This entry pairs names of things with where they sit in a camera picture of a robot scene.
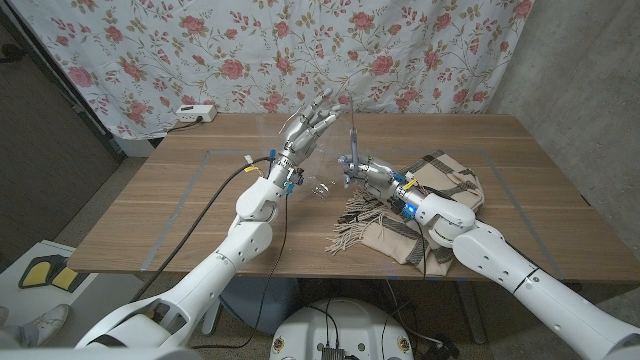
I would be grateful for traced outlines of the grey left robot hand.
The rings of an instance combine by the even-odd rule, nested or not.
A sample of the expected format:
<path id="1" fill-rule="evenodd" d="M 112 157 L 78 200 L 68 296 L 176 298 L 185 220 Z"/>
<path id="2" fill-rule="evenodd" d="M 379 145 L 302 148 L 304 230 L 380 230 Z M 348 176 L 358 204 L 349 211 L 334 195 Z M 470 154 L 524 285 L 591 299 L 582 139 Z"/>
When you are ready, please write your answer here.
<path id="1" fill-rule="evenodd" d="M 321 110 L 322 102 L 333 90 L 326 88 L 301 113 L 294 116 L 285 131 L 285 142 L 277 153 L 268 180 L 286 190 L 298 182 L 300 165 L 314 152 L 318 139 L 338 119 L 341 106 Z"/>

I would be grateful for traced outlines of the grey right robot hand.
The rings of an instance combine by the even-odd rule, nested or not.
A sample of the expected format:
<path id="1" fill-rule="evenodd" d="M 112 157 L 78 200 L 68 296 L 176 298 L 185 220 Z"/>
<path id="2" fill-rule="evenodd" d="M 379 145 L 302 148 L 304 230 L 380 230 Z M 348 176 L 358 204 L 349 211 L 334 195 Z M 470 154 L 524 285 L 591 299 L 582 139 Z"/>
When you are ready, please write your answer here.
<path id="1" fill-rule="evenodd" d="M 399 189 L 406 184 L 404 178 L 389 163 L 369 156 L 366 160 L 342 155 L 338 162 L 343 167 L 344 187 L 360 184 L 365 191 L 391 210 L 408 219 L 414 219 L 417 207 L 404 200 Z"/>

